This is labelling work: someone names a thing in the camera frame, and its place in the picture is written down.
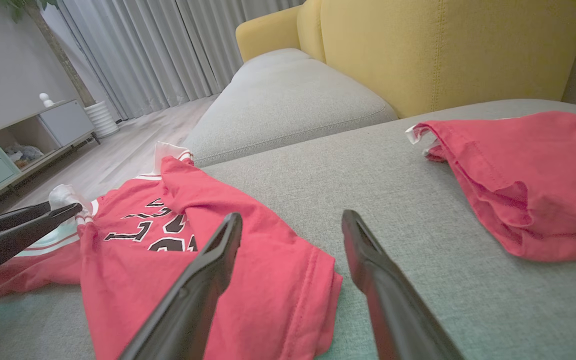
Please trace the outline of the yellow sofa backrest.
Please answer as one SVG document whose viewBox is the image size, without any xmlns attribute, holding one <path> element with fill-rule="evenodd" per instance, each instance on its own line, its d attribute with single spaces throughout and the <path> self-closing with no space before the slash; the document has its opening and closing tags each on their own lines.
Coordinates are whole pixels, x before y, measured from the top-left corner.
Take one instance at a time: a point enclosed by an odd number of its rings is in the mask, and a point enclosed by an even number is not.
<svg viewBox="0 0 576 360">
<path fill-rule="evenodd" d="M 326 63 L 399 117 L 486 101 L 560 101 L 576 0 L 322 0 Z"/>
</svg>

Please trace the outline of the grey pleated curtain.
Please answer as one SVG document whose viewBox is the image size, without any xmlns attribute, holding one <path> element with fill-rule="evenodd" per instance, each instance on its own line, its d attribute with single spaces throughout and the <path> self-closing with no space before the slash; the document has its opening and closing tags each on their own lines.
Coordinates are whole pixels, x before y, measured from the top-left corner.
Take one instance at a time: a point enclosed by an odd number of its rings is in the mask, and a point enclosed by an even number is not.
<svg viewBox="0 0 576 360">
<path fill-rule="evenodd" d="M 57 0 L 121 120 L 220 93 L 242 66 L 238 25 L 305 0 Z"/>
</svg>

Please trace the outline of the large grey sofa seat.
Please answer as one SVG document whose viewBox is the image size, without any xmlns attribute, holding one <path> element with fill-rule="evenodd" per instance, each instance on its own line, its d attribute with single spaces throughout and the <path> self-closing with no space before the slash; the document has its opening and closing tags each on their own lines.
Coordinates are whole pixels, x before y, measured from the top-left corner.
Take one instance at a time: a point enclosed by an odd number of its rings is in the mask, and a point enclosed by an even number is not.
<svg viewBox="0 0 576 360">
<path fill-rule="evenodd" d="M 464 105 L 206 166 L 337 259 L 343 276 L 327 360 L 375 359 L 365 296 L 350 278 L 342 211 L 359 212 L 468 360 L 576 360 L 576 262 L 509 255 L 474 216 L 450 167 L 405 135 L 423 121 L 503 119 L 576 105 Z"/>
</svg>

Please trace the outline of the crumpled items on cabinet shelf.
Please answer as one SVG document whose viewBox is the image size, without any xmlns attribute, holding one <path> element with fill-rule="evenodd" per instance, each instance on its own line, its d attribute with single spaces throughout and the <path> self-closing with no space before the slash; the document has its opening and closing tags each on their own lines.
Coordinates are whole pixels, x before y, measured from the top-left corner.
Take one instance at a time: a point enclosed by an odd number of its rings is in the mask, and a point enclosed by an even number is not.
<svg viewBox="0 0 576 360">
<path fill-rule="evenodd" d="M 4 152 L 18 169 L 23 169 L 44 156 L 44 153 L 36 146 L 18 143 L 6 146 Z"/>
</svg>

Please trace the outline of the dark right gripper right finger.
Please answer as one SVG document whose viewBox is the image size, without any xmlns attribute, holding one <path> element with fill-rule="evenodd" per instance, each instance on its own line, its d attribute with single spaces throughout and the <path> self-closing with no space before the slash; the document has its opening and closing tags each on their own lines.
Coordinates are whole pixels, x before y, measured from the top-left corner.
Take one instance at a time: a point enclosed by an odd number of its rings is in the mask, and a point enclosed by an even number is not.
<svg viewBox="0 0 576 360">
<path fill-rule="evenodd" d="M 358 212 L 343 211 L 342 232 L 352 281 L 366 298 L 379 360 L 464 360 Z"/>
</svg>

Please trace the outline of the red shirt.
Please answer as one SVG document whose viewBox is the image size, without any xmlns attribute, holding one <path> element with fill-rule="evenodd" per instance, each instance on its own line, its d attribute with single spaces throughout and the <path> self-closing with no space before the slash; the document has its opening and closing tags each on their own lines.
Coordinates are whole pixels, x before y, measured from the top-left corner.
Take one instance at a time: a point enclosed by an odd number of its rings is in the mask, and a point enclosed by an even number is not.
<svg viewBox="0 0 576 360">
<path fill-rule="evenodd" d="M 428 120 L 406 130 L 453 171 L 478 221 L 510 255 L 576 261 L 576 114 Z"/>
</svg>

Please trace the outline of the red jersey with white trim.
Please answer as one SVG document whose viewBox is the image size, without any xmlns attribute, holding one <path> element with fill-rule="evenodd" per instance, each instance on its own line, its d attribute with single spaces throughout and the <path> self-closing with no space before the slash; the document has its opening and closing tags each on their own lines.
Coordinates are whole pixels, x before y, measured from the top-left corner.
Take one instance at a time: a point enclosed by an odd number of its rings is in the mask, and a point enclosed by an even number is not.
<svg viewBox="0 0 576 360">
<path fill-rule="evenodd" d="M 232 213 L 242 216 L 241 242 L 205 360 L 313 360 L 330 347 L 343 281 L 334 258 L 194 166 L 187 148 L 159 142 L 151 173 L 91 202 L 59 185 L 49 202 L 83 209 L 0 266 L 0 297 L 80 285 L 97 360 L 117 360 Z"/>
</svg>

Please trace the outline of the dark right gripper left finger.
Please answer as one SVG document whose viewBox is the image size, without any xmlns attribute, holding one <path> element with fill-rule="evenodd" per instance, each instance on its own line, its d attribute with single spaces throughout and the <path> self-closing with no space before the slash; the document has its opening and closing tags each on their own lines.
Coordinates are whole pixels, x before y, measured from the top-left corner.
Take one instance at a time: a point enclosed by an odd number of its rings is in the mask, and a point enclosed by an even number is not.
<svg viewBox="0 0 576 360">
<path fill-rule="evenodd" d="M 227 214 L 118 360 L 202 360 L 218 299 L 230 285 L 243 220 Z"/>
</svg>

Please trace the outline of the grey sofa seat cushion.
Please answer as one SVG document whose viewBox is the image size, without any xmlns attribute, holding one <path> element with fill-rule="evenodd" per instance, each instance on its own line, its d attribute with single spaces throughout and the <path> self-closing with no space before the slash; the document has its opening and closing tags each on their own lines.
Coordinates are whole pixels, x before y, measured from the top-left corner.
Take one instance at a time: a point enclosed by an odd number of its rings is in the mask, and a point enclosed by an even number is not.
<svg viewBox="0 0 576 360">
<path fill-rule="evenodd" d="M 281 48 L 273 50 L 265 54 L 257 55 L 256 57 L 246 61 L 239 72 L 244 70 L 259 70 L 269 69 L 276 66 L 292 64 L 300 60 L 312 60 L 313 57 L 306 52 L 297 48 Z"/>
<path fill-rule="evenodd" d="M 238 70 L 180 146 L 205 167 L 397 119 L 374 91 L 307 59 Z"/>
</svg>

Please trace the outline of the white ribbed plant pot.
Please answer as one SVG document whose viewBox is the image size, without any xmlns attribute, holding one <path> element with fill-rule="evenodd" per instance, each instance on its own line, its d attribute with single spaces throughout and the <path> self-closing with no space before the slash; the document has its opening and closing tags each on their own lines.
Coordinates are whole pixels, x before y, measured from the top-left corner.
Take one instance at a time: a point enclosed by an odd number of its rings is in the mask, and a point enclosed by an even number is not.
<svg viewBox="0 0 576 360">
<path fill-rule="evenodd" d="M 89 120 L 94 125 L 94 135 L 103 139 L 118 133 L 120 128 L 105 101 L 97 102 L 84 108 Z"/>
</svg>

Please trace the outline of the indoor tree with trunk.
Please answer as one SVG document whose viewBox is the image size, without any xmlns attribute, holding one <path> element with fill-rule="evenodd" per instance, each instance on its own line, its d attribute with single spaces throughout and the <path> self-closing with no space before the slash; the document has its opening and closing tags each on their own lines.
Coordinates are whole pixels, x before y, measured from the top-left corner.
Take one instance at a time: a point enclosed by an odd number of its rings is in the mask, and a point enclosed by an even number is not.
<svg viewBox="0 0 576 360">
<path fill-rule="evenodd" d="M 9 12 L 10 18 L 14 23 L 18 23 L 25 15 L 29 16 L 39 29 L 39 32 L 41 32 L 57 61 L 61 64 L 71 84 L 73 84 L 83 107 L 87 108 L 95 105 L 97 102 L 73 66 L 70 57 L 62 48 L 57 36 L 42 16 L 42 12 L 49 5 L 57 8 L 58 0 L 0 0 L 0 4 Z"/>
</svg>

